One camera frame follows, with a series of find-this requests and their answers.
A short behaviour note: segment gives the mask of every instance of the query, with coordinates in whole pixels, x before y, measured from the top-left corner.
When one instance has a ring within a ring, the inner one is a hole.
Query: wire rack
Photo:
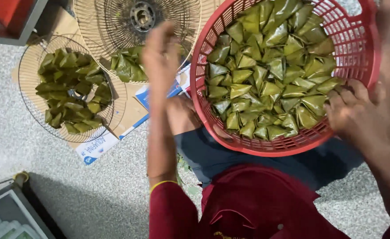
[[[141,3],[149,7],[143,30],[134,22],[134,17],[138,17],[134,10],[140,10]],[[160,22],[174,23],[175,34],[185,48],[185,60],[190,57],[201,26],[200,0],[75,0],[74,10],[90,54],[113,78],[118,77],[110,70],[111,55],[124,48],[144,45],[149,29]],[[130,83],[146,84],[147,81]]]
[[[59,48],[70,48],[73,52],[79,52],[82,54],[89,53],[89,51],[85,49],[82,45],[64,36],[53,36],[47,44],[44,42],[40,42],[37,45],[28,46],[28,48],[22,55],[18,69],[18,83],[19,88],[21,90],[22,99],[24,100],[25,106],[27,107],[31,115],[34,117],[34,119],[49,133],[69,142],[89,142],[105,133],[106,128],[102,127],[98,129],[92,129],[90,131],[80,134],[69,134],[64,126],[59,129],[55,129],[44,122],[44,112],[45,110],[48,110],[49,107],[45,99],[36,95],[37,90],[35,90],[35,88],[36,86],[38,86],[38,84],[41,83],[37,71],[46,54],[54,53],[55,50]],[[111,79],[109,78],[108,74],[105,74],[105,76],[108,84],[111,87]],[[96,89],[97,85],[93,85],[92,91],[89,95],[87,95],[87,102],[94,97],[94,92],[96,91]],[[113,99],[114,96],[117,95],[116,90],[117,89],[112,90]],[[106,109],[97,113],[97,115],[102,117],[104,125],[108,127],[114,115],[114,100],[109,106],[107,106]]]

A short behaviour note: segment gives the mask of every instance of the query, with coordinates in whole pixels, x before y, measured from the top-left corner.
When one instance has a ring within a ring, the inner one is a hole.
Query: hand
[[[390,147],[387,122],[370,101],[366,87],[354,79],[348,85],[354,94],[345,88],[341,88],[339,93],[331,91],[329,104],[324,105],[331,128],[363,154]]]
[[[151,30],[142,53],[150,84],[150,101],[165,101],[180,63],[179,45],[171,22]]]

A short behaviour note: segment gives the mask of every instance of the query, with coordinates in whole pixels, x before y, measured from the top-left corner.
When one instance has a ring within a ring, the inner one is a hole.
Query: fan hub
[[[145,1],[136,2],[130,9],[130,21],[136,30],[149,31],[155,25],[155,12],[152,6]]]

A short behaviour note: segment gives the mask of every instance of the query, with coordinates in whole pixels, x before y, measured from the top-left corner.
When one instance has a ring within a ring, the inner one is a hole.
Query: blue logo
[[[91,164],[91,163],[93,163],[95,160],[96,160],[97,158],[93,158],[93,157],[90,157],[90,156],[86,156],[85,157],[85,164],[86,165],[89,165],[89,164]]]

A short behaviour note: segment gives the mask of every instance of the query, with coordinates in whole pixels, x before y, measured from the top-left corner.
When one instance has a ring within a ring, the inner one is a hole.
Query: dark blue pants
[[[205,127],[175,136],[178,152],[191,166],[195,176],[206,187],[212,178],[231,166],[257,163],[278,169],[319,190],[344,178],[363,162],[363,156],[345,142],[331,138],[309,151],[285,157],[260,157],[232,151],[220,145]]]

